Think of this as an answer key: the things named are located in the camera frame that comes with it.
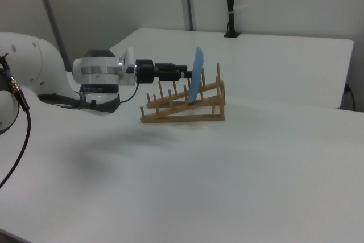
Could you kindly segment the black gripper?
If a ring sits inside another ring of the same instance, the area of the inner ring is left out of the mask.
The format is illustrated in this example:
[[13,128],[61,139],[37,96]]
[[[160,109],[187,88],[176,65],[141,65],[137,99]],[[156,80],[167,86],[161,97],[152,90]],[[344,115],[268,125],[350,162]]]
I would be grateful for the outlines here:
[[174,65],[172,63],[156,63],[152,60],[136,60],[136,82],[138,84],[151,84],[154,78],[160,81],[178,81],[180,78],[191,79],[193,72],[187,65]]

